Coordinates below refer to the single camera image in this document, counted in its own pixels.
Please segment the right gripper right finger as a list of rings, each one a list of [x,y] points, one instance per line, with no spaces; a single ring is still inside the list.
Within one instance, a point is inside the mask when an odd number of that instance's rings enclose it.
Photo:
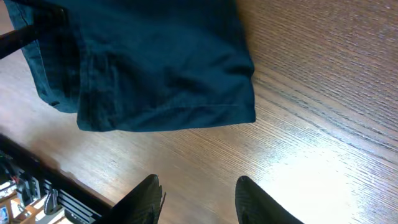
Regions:
[[[303,224],[246,175],[236,182],[235,206],[239,224]]]

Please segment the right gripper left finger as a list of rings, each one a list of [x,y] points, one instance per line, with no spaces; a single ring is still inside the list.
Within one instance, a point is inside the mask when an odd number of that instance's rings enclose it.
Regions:
[[[158,224],[164,199],[158,176],[148,175],[93,224]]]

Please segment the navy blue shorts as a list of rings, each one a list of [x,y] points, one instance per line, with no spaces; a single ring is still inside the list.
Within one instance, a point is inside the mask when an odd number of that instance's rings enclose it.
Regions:
[[[84,131],[173,131],[256,120],[254,65],[232,0],[6,1],[38,96]]]

